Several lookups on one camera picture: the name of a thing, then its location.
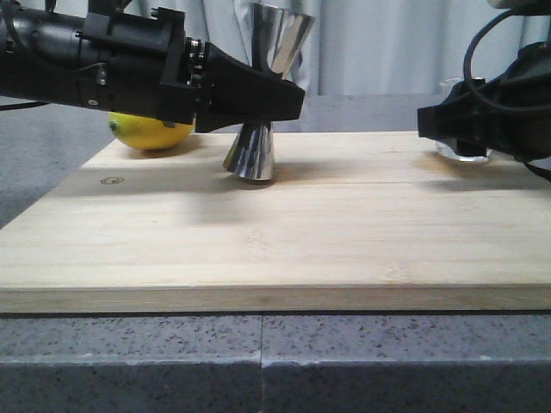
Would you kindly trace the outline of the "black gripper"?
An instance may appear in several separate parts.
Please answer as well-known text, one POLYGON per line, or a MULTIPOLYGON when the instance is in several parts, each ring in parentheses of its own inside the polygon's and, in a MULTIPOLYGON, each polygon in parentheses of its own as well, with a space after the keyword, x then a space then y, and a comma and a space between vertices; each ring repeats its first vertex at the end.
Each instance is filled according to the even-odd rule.
MULTIPOLYGON (((519 108, 519 114, 491 109, 484 126, 486 147, 519 157, 539 160, 550 157, 550 45, 536 42, 523 47, 517 59, 484 88, 495 104, 519 108)), ((478 145, 474 116, 464 81, 449 97, 417 111, 418 136, 435 142, 457 139, 478 145)))
POLYGON ((296 120, 306 91, 254 69, 215 44, 188 37, 185 14, 155 18, 95 5, 75 30, 77 104, 187 123, 209 133, 243 123, 296 120))

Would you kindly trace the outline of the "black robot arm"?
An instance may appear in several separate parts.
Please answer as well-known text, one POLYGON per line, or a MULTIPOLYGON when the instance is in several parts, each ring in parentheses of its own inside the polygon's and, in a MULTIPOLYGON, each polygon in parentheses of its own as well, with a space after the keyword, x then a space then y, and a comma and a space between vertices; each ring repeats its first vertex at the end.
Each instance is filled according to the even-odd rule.
POLYGON ((303 89, 188 37, 182 11, 148 18, 125 6, 92 1, 78 17, 53 2, 2 2, 2 95, 194 124, 200 133, 300 116, 303 89))

